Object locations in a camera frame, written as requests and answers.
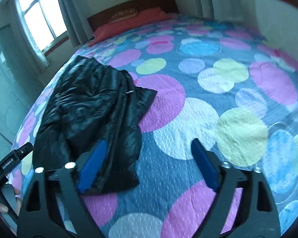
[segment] polka dot bedspread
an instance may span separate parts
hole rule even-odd
[[[92,47],[85,44],[68,63],[76,55],[126,69],[135,85],[158,91],[139,124],[140,185],[118,194],[83,197],[106,237],[192,237],[215,197],[190,152],[196,137],[237,168],[260,167],[272,189],[282,233],[289,228],[298,216],[296,60],[267,47],[254,30],[180,15]],[[13,148],[34,143],[67,64],[31,108]],[[24,195],[32,175],[29,155],[8,177]],[[223,232],[232,227],[241,194],[236,189]],[[58,202],[68,224],[61,198]]]

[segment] human hand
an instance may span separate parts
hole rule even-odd
[[[14,188],[14,193],[15,193],[15,195],[20,195],[20,194],[21,194],[21,192],[20,192],[18,189],[16,189],[16,188]],[[16,198],[16,204],[17,204],[17,207],[16,207],[16,214],[17,214],[17,216],[19,216],[19,213],[20,213],[20,210],[21,210],[22,200],[21,200],[20,198]],[[2,218],[1,213],[8,213],[8,210],[9,210],[9,209],[8,209],[7,206],[5,206],[5,205],[3,205],[3,204],[0,203],[0,217],[1,217],[1,219],[2,219],[3,221],[4,221],[4,219]]]

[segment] black down jacket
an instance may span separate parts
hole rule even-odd
[[[118,192],[139,184],[140,119],[155,90],[134,86],[127,71],[78,56],[58,80],[33,149],[34,168],[62,168],[107,143],[105,160],[84,194]]]

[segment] white curtain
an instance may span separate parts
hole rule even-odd
[[[216,21],[244,23],[241,0],[201,0],[203,15]]]
[[[93,31],[83,13],[81,0],[58,0],[63,19],[73,47],[93,38]]]
[[[19,0],[10,0],[10,9],[13,32],[17,37],[21,50],[28,59],[29,70],[37,76],[48,67],[48,60],[39,49],[30,33],[28,25],[23,17]]]

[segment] wooden headboard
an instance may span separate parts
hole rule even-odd
[[[95,31],[99,26],[108,23],[111,16],[113,16],[116,12],[126,9],[136,9],[139,12],[150,9],[160,7],[166,13],[179,13],[177,4],[175,0],[131,0],[128,2],[124,2],[122,4],[113,6],[106,10],[103,10],[91,17],[87,20],[91,25],[93,31]]]

